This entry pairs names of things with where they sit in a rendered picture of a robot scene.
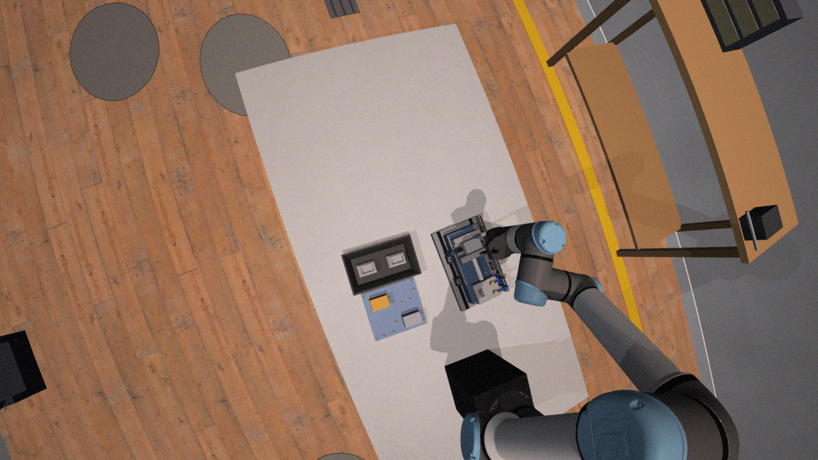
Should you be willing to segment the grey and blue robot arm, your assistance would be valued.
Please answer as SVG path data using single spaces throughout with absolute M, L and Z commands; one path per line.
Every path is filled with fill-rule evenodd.
M 575 413 L 543 415 L 522 390 L 499 390 L 484 413 L 464 417 L 464 460 L 738 460 L 738 431 L 712 392 L 681 372 L 599 280 L 552 268 L 565 247 L 563 226 L 529 222 L 514 242 L 522 251 L 514 299 L 568 303 L 639 391 L 610 391 Z

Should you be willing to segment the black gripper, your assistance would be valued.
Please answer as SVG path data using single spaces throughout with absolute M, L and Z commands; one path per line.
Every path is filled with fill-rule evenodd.
M 521 254 L 521 251 L 515 247 L 514 242 L 515 231 L 520 226 L 522 226 L 522 224 L 516 226 L 495 227 L 487 230 L 487 232 L 475 234 L 473 238 L 483 238 L 483 236 L 487 236 L 488 239 L 487 243 L 484 245 L 486 250 L 480 252 L 480 256 L 488 256 L 489 259 L 495 260 L 505 259 L 511 256 L 511 254 Z

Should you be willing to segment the orange rectangular block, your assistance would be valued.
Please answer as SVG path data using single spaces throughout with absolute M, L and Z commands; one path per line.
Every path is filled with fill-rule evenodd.
M 372 308 L 372 312 L 380 311 L 380 309 L 384 309 L 390 306 L 388 297 L 386 294 L 378 295 L 370 300 L 370 305 Z

